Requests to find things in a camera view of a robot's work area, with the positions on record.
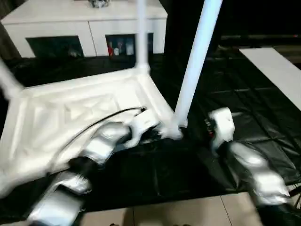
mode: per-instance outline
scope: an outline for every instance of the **tiled floor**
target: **tiled floor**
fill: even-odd
[[[22,222],[10,224],[25,225]],[[84,216],[81,225],[262,226],[247,193],[93,212]]]

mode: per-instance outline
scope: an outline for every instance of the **cable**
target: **cable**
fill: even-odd
[[[52,157],[52,159],[49,161],[49,167],[47,167],[47,174],[50,174],[53,170],[54,164],[57,160],[57,158],[60,156],[60,154],[69,146],[71,145],[80,135],[82,135],[84,132],[86,132],[88,129],[92,128],[93,126],[95,126],[96,124],[103,122],[104,120],[107,120],[117,114],[123,113],[123,112],[127,112],[127,111],[131,111],[131,110],[143,110],[145,109],[144,107],[132,107],[132,108],[127,108],[118,112],[115,112],[113,114],[110,114],[102,119],[99,119],[95,122],[93,122],[92,124],[90,124],[89,126],[87,126],[86,128],[84,128],[83,130],[81,130],[80,132],[78,132],[77,134],[75,134],[65,145],[63,145]]]

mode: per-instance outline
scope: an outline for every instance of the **white table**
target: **white table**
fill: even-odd
[[[112,0],[106,8],[88,1],[28,0],[2,19],[22,57],[35,57],[26,38],[78,36],[86,57],[107,56],[105,35],[136,33],[136,0]],[[167,13],[159,0],[147,0],[147,32],[153,53],[163,53]]]

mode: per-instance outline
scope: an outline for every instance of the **white pole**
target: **white pole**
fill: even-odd
[[[11,100],[16,94],[21,92],[23,86],[14,78],[13,74],[0,59],[0,87],[4,97]]]
[[[138,32],[136,35],[136,67],[148,73],[146,0],[137,0]]]
[[[184,80],[174,113],[174,123],[185,126],[198,79],[200,77],[222,0],[205,0]]]

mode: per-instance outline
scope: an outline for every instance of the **white furniture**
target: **white furniture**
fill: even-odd
[[[28,0],[2,19],[22,57],[35,57],[26,38],[78,36],[86,57],[107,56],[105,35],[137,33],[136,0],[112,0],[92,8],[88,0]],[[159,0],[146,1],[147,31],[153,53],[163,53],[167,13]]]

